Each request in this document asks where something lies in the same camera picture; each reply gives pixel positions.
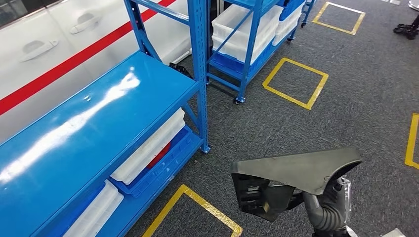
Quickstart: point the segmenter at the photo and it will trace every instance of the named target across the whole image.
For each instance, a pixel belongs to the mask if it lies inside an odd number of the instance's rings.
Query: blue plastic crate
[[[60,222],[54,229],[48,234],[48,237],[61,237],[63,236],[72,224],[81,216],[81,214],[86,210],[86,208],[91,204],[95,197],[102,191],[105,187],[105,182],[103,185],[99,186],[97,189],[93,190],[87,195],[80,205],[78,205],[62,222]]]
[[[275,48],[275,46],[272,46],[272,41],[268,44],[268,46],[262,51],[262,53],[256,58],[256,60],[253,62],[253,64],[250,64],[249,66],[249,72],[248,78],[253,78],[254,75],[256,75],[259,70],[263,67],[265,64],[267,57],[270,57],[270,53],[272,52],[272,48]],[[233,58],[227,54],[217,53],[213,59],[211,64],[216,64],[217,68],[224,68],[225,70],[222,71],[234,71],[237,74],[242,74],[245,63],[237,60],[236,58]]]
[[[168,153],[151,169],[145,168],[130,184],[126,185],[122,181],[116,181],[112,178],[109,180],[123,193],[131,194],[134,197],[140,196],[151,183],[160,177],[164,171],[175,169],[180,163],[177,159],[185,148],[191,143],[190,134],[191,129],[184,126],[178,134],[170,142],[170,149]]]
[[[276,5],[281,6],[284,8],[281,15],[279,16],[279,20],[283,21],[287,18],[291,13],[294,12],[303,2],[306,0],[290,0],[285,6],[285,0],[280,0]]]

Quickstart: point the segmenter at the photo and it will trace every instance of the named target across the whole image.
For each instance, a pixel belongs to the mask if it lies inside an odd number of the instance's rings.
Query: shelf caster wheel
[[[234,104],[236,104],[236,105],[239,105],[239,104],[241,104],[241,103],[243,103],[243,102],[241,102],[241,101],[239,101],[239,100],[237,100],[237,99],[234,99],[234,100],[233,100],[233,103],[234,103]]]

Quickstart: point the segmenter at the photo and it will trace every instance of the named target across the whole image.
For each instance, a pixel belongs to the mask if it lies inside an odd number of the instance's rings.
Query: shelf top surface
[[[0,229],[31,235],[196,83],[137,52],[1,144]]]

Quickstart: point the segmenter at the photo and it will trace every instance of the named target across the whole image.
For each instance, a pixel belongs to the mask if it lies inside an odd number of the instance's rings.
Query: car door handle
[[[49,40],[49,41],[41,41],[41,40],[31,41],[23,46],[22,51],[24,55],[20,57],[19,62],[26,62],[31,59],[34,59],[40,56],[41,54],[56,47],[58,43],[59,43],[59,40],[57,39]]]
[[[71,34],[77,34],[85,29],[96,25],[102,17],[100,15],[94,15],[91,12],[87,12],[77,18],[77,24],[70,29]]]

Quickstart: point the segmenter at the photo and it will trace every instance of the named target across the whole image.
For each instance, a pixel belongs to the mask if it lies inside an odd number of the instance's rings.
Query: gray carpet
[[[324,2],[317,2],[310,19]],[[364,159],[348,174],[354,189],[350,226],[357,234],[378,237],[399,228],[408,237],[419,236],[419,170],[404,165],[411,114],[419,112],[419,39],[409,41],[392,33],[398,23],[411,23],[417,12],[405,0],[400,5],[380,0],[333,2],[366,12],[357,34],[309,22],[248,85],[244,104],[233,105],[231,97],[208,87],[211,152],[191,158],[128,237],[141,236],[181,184],[240,225],[243,237],[309,237],[303,205],[281,214],[274,223],[241,213],[230,164],[341,147],[357,148]],[[350,29],[342,20],[353,19],[352,13],[326,10],[320,20]],[[330,75],[311,111],[262,87],[283,57]],[[191,69],[190,62],[189,58],[183,64]],[[283,69],[272,80],[275,88],[306,101],[319,79],[294,66]],[[220,221],[182,197],[153,236],[230,235]]]

